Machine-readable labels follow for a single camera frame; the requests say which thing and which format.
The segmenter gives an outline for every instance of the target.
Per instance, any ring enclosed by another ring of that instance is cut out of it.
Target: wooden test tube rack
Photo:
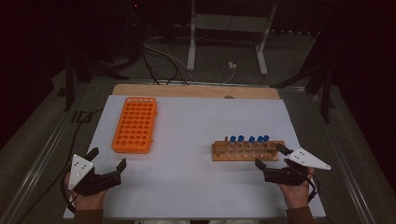
[[[213,161],[278,161],[276,144],[285,146],[283,141],[230,142],[227,137],[224,141],[215,141],[212,144]]]

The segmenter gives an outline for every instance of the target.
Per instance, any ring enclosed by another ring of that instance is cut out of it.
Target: white paper sheet
[[[126,96],[109,96],[91,148],[95,172],[115,170],[126,158],[122,184],[106,196],[105,217],[130,219],[246,219],[284,217],[287,209],[276,184],[264,181],[254,161],[212,161],[211,145],[225,136],[269,135],[299,147],[282,100],[156,97],[158,115],[149,154],[119,154],[111,148]],[[283,168],[279,154],[269,167]],[[325,217],[319,196],[310,203]],[[73,214],[65,211],[64,217]]]

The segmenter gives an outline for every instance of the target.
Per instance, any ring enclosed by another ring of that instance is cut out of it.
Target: human hand
[[[308,179],[312,178],[314,168],[308,167]],[[288,208],[299,208],[308,206],[309,183],[304,181],[300,186],[288,186],[277,184],[283,193]]]
[[[64,177],[64,184],[67,187],[69,184],[70,173],[67,173]],[[70,194],[74,199],[74,205],[76,210],[100,210],[103,209],[103,203],[105,201],[105,196],[107,193],[107,189],[100,191],[97,194],[82,196],[75,193],[73,190],[70,190]]]

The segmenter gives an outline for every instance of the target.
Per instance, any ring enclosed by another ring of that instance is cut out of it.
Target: blue test tube cap
[[[245,140],[245,136],[244,135],[239,135],[238,136],[238,142],[243,142]]]
[[[249,143],[253,143],[254,140],[256,140],[256,139],[255,139],[253,136],[250,136],[249,139],[248,139],[248,142],[249,142]]]
[[[265,135],[265,136],[262,138],[262,141],[268,142],[269,139],[270,139],[270,136]]]

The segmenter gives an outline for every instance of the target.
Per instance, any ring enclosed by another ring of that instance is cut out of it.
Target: dark background
[[[188,24],[190,2],[185,0],[140,0],[141,24],[149,24],[161,35],[175,35],[174,24]],[[237,8],[236,0],[207,1],[197,6],[203,12],[256,15],[257,8]],[[6,0],[0,13],[1,141],[0,148],[52,91],[51,78],[64,69],[64,54],[70,43],[96,59],[134,53],[120,49],[116,40],[125,36],[121,28],[109,35],[109,24],[125,27],[125,2],[114,1],[109,11],[98,11],[101,1]],[[382,1],[278,1],[273,23],[276,34],[285,31],[317,35],[304,69],[312,64],[336,64],[337,85],[361,127],[389,183],[396,189],[393,160],[396,149],[396,11],[395,2]]]

